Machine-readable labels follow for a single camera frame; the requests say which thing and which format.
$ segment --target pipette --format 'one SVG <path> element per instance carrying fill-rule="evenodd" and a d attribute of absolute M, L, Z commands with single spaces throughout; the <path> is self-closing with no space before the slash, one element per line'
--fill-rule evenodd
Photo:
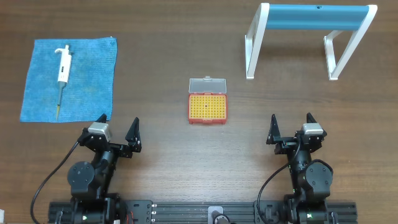
<path fill-rule="evenodd" d="M 68 83 L 69 79 L 69 71 L 70 71 L 70 63 L 72 61 L 72 56 L 69 54 L 69 45 L 65 45 L 64 49 L 57 49 L 55 53 L 62 53 L 61 55 L 61 64 L 60 70 L 58 72 L 58 84 L 59 84 L 59 93 L 58 93 L 58 103 L 57 103 L 57 121 L 58 115 L 60 114 L 60 107 L 61 107 L 61 98 L 62 98 L 62 91 Z"/>

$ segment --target wooden tabletop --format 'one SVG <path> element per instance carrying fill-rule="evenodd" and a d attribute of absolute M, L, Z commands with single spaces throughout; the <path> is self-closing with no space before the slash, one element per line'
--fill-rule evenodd
<path fill-rule="evenodd" d="M 109 125 L 125 143 L 140 118 L 142 152 L 120 159 L 110 192 L 153 201 L 253 202 L 280 166 L 266 145 L 271 115 L 292 136 L 311 112 L 328 132 L 313 159 L 335 171 L 331 200 L 358 205 L 360 223 L 396 223 L 398 209 L 398 2 L 377 3 L 368 32 L 341 73 L 328 80 L 327 31 L 266 31 L 254 80 L 246 80 L 244 35 L 261 1 L 0 2 L 0 209 L 8 222 L 31 222 L 30 201 L 87 123 L 20 123 L 35 39 L 116 37 L 118 59 Z M 285 3 L 330 4 L 330 1 Z M 333 1 L 333 4 L 359 4 Z M 335 40 L 340 56 L 350 34 Z M 225 78 L 228 121 L 190 125 L 189 78 Z M 67 171 L 93 153 L 78 147 L 41 191 L 35 214 L 69 200 Z M 263 199 L 292 192 L 288 170 Z"/>

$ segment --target transparent lid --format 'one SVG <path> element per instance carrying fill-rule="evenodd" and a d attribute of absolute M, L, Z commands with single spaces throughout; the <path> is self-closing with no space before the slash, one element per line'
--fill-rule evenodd
<path fill-rule="evenodd" d="M 225 78 L 190 78 L 189 93 L 226 93 Z"/>

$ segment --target pipette tip box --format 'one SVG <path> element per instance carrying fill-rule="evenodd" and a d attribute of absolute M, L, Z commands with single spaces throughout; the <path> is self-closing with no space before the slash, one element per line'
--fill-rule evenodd
<path fill-rule="evenodd" d="M 227 99 L 224 78 L 191 78 L 188 97 L 189 123 L 225 124 L 228 114 Z"/>

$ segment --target blue and white rack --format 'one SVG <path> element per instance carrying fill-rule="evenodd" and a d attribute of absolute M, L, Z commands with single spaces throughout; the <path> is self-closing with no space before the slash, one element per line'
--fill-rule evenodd
<path fill-rule="evenodd" d="M 332 30 L 323 38 L 329 80 L 337 80 L 376 15 L 377 6 L 316 6 L 261 3 L 245 35 L 246 78 L 253 79 L 266 29 Z M 353 31 L 336 65 L 333 39 Z"/>

